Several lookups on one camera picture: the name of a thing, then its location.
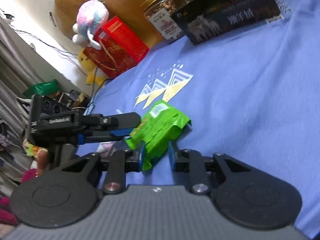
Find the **red box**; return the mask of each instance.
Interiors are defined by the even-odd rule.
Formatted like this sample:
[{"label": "red box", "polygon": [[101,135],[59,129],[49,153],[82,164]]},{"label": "red box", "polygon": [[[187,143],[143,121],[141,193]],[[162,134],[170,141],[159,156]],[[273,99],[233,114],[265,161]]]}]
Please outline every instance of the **red box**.
[{"label": "red box", "polygon": [[135,67],[149,51],[118,16],[100,28],[94,40],[100,43],[102,49],[86,47],[84,54],[112,79]]}]

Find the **plush toy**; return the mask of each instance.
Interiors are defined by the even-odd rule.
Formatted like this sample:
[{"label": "plush toy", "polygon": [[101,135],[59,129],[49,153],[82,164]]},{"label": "plush toy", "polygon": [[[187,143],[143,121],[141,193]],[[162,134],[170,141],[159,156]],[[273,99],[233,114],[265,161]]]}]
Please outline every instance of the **plush toy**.
[{"label": "plush toy", "polygon": [[76,21],[72,29],[76,35],[72,41],[78,45],[89,42],[89,47],[101,49],[101,45],[93,39],[93,36],[108,21],[109,11],[99,0],[90,0],[81,5]]},{"label": "plush toy", "polygon": [[94,73],[96,72],[97,66],[83,53],[83,50],[78,54],[78,61],[88,72],[86,81],[87,85],[92,85],[93,80],[95,79],[95,82],[100,86],[108,78],[108,76],[99,68],[97,69],[96,78],[94,78]]}]

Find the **round black pad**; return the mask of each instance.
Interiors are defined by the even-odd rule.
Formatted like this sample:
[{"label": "round black pad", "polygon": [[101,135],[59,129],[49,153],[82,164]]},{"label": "round black pad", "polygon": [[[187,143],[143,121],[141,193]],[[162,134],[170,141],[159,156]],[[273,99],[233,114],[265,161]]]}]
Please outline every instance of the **round black pad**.
[{"label": "round black pad", "polygon": [[50,171],[22,183],[12,193],[10,205],[26,225],[57,228],[84,218],[97,201],[95,188],[80,174]]},{"label": "round black pad", "polygon": [[234,173],[217,188],[214,203],[229,220],[257,230],[290,225],[302,206],[293,186],[263,172]]}]

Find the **pink plush toy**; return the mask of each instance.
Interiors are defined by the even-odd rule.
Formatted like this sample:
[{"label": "pink plush toy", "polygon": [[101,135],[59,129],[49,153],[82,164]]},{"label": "pink plush toy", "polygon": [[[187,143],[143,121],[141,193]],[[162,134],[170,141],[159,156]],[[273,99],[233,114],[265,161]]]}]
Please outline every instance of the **pink plush toy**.
[{"label": "pink plush toy", "polygon": [[77,33],[72,41],[78,45],[89,42],[89,47],[101,49],[101,45],[93,39],[97,31],[108,21],[109,11],[99,0],[90,0],[81,5],[73,31]]}]

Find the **white triangle print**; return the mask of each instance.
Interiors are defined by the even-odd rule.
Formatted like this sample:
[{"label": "white triangle print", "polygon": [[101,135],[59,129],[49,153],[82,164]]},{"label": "white triangle print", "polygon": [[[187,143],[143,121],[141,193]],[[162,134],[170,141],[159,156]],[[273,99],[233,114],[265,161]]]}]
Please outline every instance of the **white triangle print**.
[{"label": "white triangle print", "polygon": [[168,83],[168,86],[172,86],[176,83],[179,83],[181,81],[191,79],[193,75],[183,72],[182,70],[179,70],[177,68],[174,68],[172,70],[172,74]]},{"label": "white triangle print", "polygon": [[162,82],[160,79],[155,80],[152,86],[152,91],[158,90],[158,89],[164,89],[166,88],[167,84]]},{"label": "white triangle print", "polygon": [[133,108],[135,108],[136,105],[139,104],[140,102],[146,100],[146,99],[149,97],[150,93],[151,93],[151,87],[147,84],[147,85],[145,85],[144,88],[142,89],[140,95],[138,95],[138,96],[136,97],[137,100],[136,100],[136,103],[134,104],[134,107],[133,107]]}]

